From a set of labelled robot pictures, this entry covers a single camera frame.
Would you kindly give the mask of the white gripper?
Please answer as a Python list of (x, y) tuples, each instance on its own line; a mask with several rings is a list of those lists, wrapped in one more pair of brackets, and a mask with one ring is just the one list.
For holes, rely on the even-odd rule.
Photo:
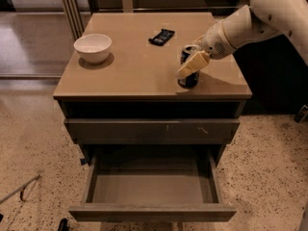
[(203, 50), (194, 51), (187, 58), (180, 57), (176, 77), (184, 79), (196, 73), (209, 64), (210, 57), (219, 60), (232, 55), (236, 51), (234, 39), (235, 31), (225, 20), (215, 23), (203, 36), (192, 42)]

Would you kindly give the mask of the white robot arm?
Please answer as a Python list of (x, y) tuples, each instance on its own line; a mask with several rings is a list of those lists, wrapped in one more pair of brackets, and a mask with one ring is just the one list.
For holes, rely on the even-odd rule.
[(177, 77), (184, 79), (207, 66), (212, 59), (223, 59), (246, 44), (279, 35), (284, 35), (308, 64), (306, 0), (249, 0), (194, 42), (197, 50), (181, 64)]

